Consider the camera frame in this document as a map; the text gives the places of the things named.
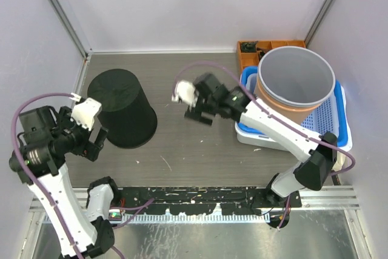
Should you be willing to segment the black bucket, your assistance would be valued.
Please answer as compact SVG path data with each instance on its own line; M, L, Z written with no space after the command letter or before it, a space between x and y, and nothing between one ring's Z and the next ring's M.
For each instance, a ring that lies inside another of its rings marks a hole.
M111 69L100 73L89 84L87 96L102 104L98 119L114 146L134 149L155 134L156 113L132 72Z

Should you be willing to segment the orange bucket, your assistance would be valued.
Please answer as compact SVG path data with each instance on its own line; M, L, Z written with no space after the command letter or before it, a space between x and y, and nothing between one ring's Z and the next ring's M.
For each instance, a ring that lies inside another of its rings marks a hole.
M276 110L278 113L287 117L297 124L301 124L316 108L318 108L321 103L315 106L307 107L295 107L290 106L276 99L272 98L265 90L261 81L257 78L257 85L255 89L256 95L261 98L269 107L273 110Z

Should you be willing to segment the grey bucket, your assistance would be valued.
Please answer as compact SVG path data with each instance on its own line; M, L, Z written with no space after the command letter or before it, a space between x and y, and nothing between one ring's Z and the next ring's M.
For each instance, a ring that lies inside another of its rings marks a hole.
M297 46L270 50L258 65L258 84L275 101L291 107L313 107L334 91L336 77L319 54Z

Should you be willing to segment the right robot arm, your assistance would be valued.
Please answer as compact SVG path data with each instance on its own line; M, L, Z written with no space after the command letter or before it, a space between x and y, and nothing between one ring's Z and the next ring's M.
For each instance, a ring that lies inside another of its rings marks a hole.
M276 174L264 192L264 199L274 207L301 189L321 190L337 158L337 137L305 129L254 98L245 87L229 90L212 73L194 82L179 81L173 91L178 102L186 103L186 118L210 125L205 114L219 115L256 129L288 150L297 158L289 170Z

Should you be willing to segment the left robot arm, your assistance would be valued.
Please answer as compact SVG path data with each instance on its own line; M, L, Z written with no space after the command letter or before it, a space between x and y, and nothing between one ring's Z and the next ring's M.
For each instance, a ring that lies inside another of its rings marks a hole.
M73 191L65 155L72 153L96 161L107 137L100 128L95 142L89 138L102 105L86 100L57 112L52 106L20 113L23 131L17 134L23 162L12 155L9 165L39 199L57 233L61 258L95 258L115 243L109 208L118 206L121 193L111 177L90 183L86 209Z

